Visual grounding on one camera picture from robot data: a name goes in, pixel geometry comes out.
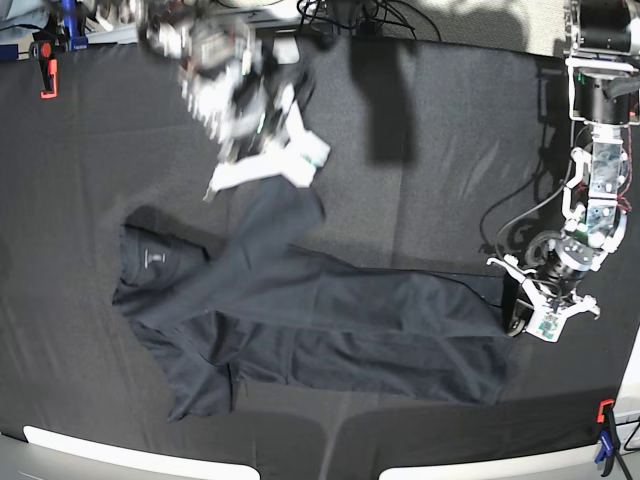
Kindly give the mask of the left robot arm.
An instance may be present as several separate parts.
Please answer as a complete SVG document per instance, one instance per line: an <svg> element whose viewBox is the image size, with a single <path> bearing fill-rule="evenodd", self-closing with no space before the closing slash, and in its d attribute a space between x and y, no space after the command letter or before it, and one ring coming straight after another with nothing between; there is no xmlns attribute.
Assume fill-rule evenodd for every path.
<svg viewBox="0 0 640 480"><path fill-rule="evenodd" d="M631 129L639 123L639 4L636 1L568 1L565 4L568 114L588 134L572 137L562 185L564 224L543 231L525 259L497 253L517 285L506 333L528 333L555 343L567 321L600 315L595 297L578 286L621 245L631 209L626 193L633 178Z"/></svg>

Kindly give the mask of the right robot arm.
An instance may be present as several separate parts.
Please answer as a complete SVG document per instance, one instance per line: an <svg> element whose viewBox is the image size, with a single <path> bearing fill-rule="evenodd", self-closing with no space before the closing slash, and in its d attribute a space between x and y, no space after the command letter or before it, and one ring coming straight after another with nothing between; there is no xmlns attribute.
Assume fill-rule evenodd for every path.
<svg viewBox="0 0 640 480"><path fill-rule="evenodd" d="M217 145L206 201L277 176L311 186L331 148L304 124L315 87L307 67L281 64L254 28L216 16L202 1L126 5L140 46L177 65L187 110Z"/></svg>

